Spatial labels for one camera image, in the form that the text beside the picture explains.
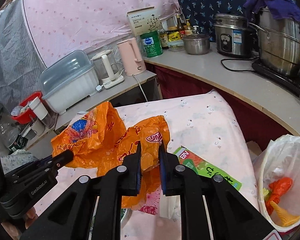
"white electric kettle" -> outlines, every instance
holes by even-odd
[[[113,87],[124,81],[124,77],[118,70],[114,60],[112,49],[104,50],[96,54],[92,61],[96,67],[97,75],[101,78],[105,89]]]

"silver screw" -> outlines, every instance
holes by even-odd
[[[80,183],[86,183],[86,182],[88,182],[88,180],[89,180],[89,177],[88,177],[88,176],[81,176],[81,177],[79,178],[79,182],[80,182]]]
[[[175,167],[175,169],[176,169],[176,171],[185,171],[186,167],[183,166],[183,165],[177,165],[177,166]]]
[[[117,167],[117,171],[118,171],[118,172],[125,172],[126,170],[127,170],[127,167],[126,167],[126,166],[121,165],[121,166],[118,166],[118,167]]]
[[[214,181],[221,182],[223,181],[223,177],[221,175],[215,175],[213,176]]]

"gray striped fabric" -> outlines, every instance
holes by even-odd
[[[9,112],[40,90],[41,65],[27,33],[20,0],[0,13],[0,105]]]

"rice cooker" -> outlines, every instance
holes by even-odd
[[[217,50],[238,58],[250,58],[252,33],[247,28],[247,18],[239,15],[218,13],[215,16]]]

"navy patterned fabric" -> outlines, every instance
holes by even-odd
[[[231,13],[245,16],[243,4],[246,0],[178,0],[186,19],[192,26],[199,26],[200,33],[210,36],[210,41],[216,41],[213,20],[217,13]]]

